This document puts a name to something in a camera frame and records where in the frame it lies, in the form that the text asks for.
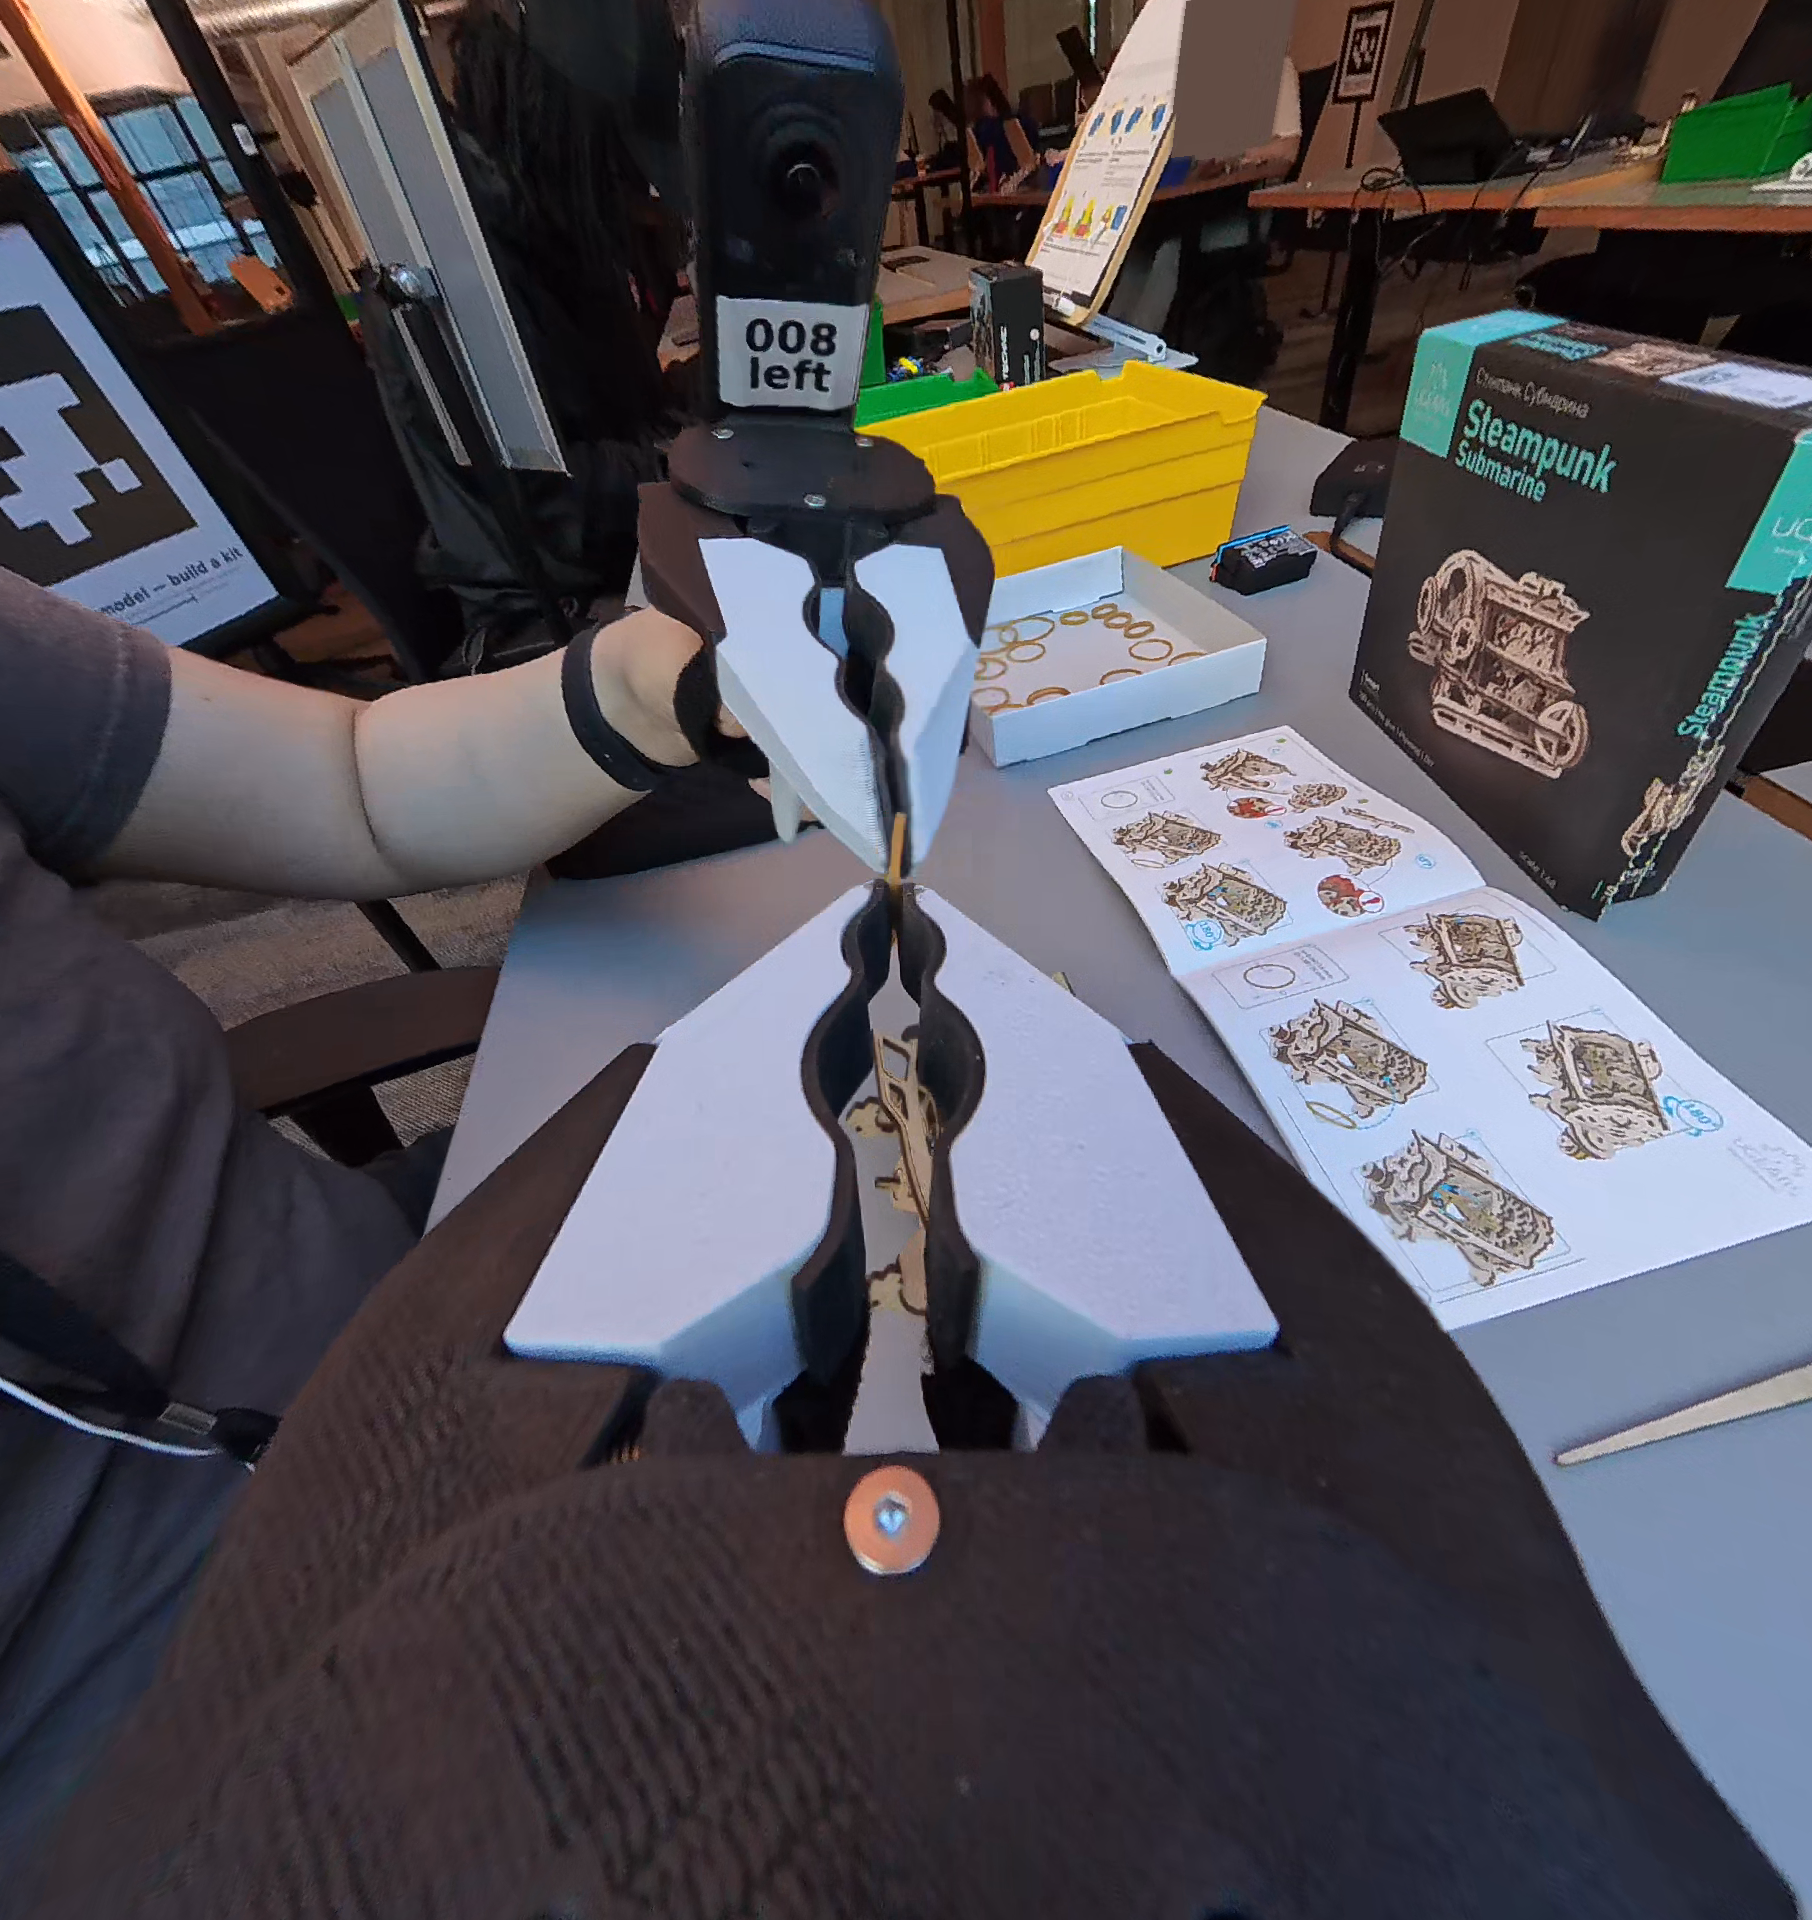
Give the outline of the small black and blue device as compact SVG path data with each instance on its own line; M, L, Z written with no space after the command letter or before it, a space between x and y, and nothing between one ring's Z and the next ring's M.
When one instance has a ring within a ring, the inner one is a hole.
M1209 563L1209 582L1241 594L1260 594L1303 582L1322 549L1288 524L1222 543Z

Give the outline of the small black carton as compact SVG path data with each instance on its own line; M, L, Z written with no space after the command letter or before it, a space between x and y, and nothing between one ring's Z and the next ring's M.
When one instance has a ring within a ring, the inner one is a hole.
M969 272L971 350L978 370L1011 393L1046 373L1046 294L1038 267L1012 260L975 262Z

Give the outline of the wooden-top desk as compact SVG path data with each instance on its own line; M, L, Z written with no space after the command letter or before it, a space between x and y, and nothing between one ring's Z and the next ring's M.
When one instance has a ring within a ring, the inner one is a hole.
M1317 419L1394 425L1422 330L1513 297L1565 313L1574 294L1576 317L1812 364L1812 195L1658 173L1576 163L1422 187L1374 169L1256 189L1288 248L1336 268Z

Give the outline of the wooden mechanical model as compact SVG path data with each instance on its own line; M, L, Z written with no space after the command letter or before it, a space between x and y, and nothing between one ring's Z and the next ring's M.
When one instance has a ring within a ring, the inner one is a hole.
M896 1309L925 1321L925 1228L932 1212L934 1154L940 1139L940 1113L919 1079L919 1033L876 1033L872 1043L874 1091L846 1113L846 1129L895 1149L889 1171L872 1185L883 1193L895 1212L910 1220L906 1238L891 1259L882 1261L880 1227L866 1228L872 1309Z

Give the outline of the person's left forearm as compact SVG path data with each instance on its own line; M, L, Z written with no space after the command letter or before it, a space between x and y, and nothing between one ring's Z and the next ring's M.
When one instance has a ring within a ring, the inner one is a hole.
M175 653L150 778L96 867L395 899L520 875L636 801L579 744L558 658L362 702Z

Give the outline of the colourful sign on easel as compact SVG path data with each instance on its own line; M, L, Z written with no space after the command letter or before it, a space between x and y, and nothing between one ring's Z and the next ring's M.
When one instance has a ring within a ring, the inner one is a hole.
M1112 294L1168 163L1274 141L1293 2L1150 2L1076 134L1027 262L1046 307L1087 323Z

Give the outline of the illustrated instruction booklet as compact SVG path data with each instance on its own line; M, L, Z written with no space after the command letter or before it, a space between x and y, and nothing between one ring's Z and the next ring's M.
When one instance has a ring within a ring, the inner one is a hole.
M1449 1331L1812 1222L1805 1139L1303 732L1051 797Z

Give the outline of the white panel on stand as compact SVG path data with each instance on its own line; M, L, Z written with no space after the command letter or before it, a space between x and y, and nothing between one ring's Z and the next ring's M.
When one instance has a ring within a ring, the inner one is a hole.
M409 12L366 4L292 61L366 233L367 284L457 462L564 471Z

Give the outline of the yellow plastic bin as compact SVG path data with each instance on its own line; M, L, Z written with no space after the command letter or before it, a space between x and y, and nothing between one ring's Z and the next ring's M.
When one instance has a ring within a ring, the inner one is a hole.
M1130 363L874 429L964 505L1009 577L1114 546L1160 565L1211 555L1230 541L1264 400L1195 371Z

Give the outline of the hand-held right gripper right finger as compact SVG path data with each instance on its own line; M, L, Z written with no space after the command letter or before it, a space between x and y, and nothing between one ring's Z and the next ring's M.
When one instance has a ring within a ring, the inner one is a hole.
M901 1449L940 1438L936 1336L1033 1434L1077 1380L1269 1348L1278 1318L1127 1040L924 887L901 912L919 1079L941 1129L924 1331L901 1312Z

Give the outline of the person's dark clothing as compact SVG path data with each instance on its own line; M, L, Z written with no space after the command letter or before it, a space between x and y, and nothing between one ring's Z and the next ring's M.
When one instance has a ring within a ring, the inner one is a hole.
M170 705L163 642L0 570L0 1250L193 1404L278 1412L413 1245L443 1144L362 1171L286 1139L199 995L77 897ZM241 1486L0 1401L0 1913Z

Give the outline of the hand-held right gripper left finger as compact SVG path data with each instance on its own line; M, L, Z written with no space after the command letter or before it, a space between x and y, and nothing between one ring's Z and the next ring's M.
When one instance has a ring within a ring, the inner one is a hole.
M515 1356L719 1385L749 1438L844 1453L872 1276L899 1259L891 1134L872 1093L872 995L891 975L883 884L835 899L651 1050L524 1300Z

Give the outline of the black desktop device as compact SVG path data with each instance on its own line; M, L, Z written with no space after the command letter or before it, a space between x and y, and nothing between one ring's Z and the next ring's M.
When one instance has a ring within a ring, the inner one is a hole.
M1399 457L1399 435L1354 437L1316 477L1307 514L1313 518L1383 518Z

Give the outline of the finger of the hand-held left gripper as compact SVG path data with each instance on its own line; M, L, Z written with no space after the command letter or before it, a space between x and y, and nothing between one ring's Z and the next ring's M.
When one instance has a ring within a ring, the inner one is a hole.
M774 785L807 804L849 852L895 872L899 686L888 669L891 617L874 594L872 556L846 587L846 654L807 625L814 587L798 552L752 539L702 539L724 635L724 705L771 762Z
M902 870L912 875L941 826L968 739L978 637L940 546L891 543L854 563L852 609L886 620L856 654L872 659L868 726L877 750L880 826L904 815Z

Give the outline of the group of tan rubber bands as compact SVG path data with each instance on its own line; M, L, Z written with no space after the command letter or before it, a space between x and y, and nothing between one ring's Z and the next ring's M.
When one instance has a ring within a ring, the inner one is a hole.
M974 705L983 712L1038 707L1205 654L1205 646L1125 594L995 617L978 658Z

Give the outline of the thin wooden stick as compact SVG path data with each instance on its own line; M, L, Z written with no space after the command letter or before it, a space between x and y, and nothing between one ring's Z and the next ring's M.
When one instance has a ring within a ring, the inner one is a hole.
M1812 1359L1765 1380L1745 1381L1709 1401L1685 1404L1635 1428L1593 1438L1553 1456L1561 1468L1616 1453L1635 1453L1710 1428L1728 1428L1795 1404L1812 1403Z

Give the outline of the black model kit box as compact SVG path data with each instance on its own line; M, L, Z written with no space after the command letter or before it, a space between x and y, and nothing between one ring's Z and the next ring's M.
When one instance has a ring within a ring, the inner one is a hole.
M1812 640L1812 371L1422 334L1352 695L1542 887L1658 893Z

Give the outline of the person's left hand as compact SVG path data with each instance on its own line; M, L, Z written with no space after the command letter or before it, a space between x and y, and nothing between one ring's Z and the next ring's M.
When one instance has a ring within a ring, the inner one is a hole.
M678 767L717 760L758 778L764 756L720 699L717 651L700 632L644 608L600 627L591 682L605 721L634 753Z

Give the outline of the white cardboard tray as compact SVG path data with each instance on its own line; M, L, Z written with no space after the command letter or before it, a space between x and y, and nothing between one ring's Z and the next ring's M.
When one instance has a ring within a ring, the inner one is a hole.
M1080 608L1119 594L1170 621L1205 646L1207 654L1038 707L983 712L971 695L969 741L992 763L1059 756L1114 732L1219 707L1260 688L1265 637L1205 591L1121 546L1001 577L989 594L988 624L995 617Z

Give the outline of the black laptop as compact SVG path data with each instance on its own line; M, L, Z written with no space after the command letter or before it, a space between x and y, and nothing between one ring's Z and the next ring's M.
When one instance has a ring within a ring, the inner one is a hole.
M1480 183L1525 167L1527 141L1508 126L1484 87L1467 87L1378 115L1414 186Z

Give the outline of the green plastic bin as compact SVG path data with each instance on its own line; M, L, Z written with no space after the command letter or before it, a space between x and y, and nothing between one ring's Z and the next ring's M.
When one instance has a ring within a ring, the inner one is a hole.
M959 314L940 314L922 323L896 328L901 352L888 349L883 304L872 302L866 359L861 375L854 423L876 429L882 422L902 419L944 404L975 396L999 395L989 370L975 364L971 371L949 371L938 359L941 352L971 347L971 321Z
M1677 113L1662 182L1765 179L1811 152L1812 94L1772 83Z

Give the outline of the black and white marker poster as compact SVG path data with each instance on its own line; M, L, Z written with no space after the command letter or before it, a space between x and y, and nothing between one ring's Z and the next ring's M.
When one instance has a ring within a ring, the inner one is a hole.
M20 173L0 173L0 565L214 658L315 608L244 480L137 370Z

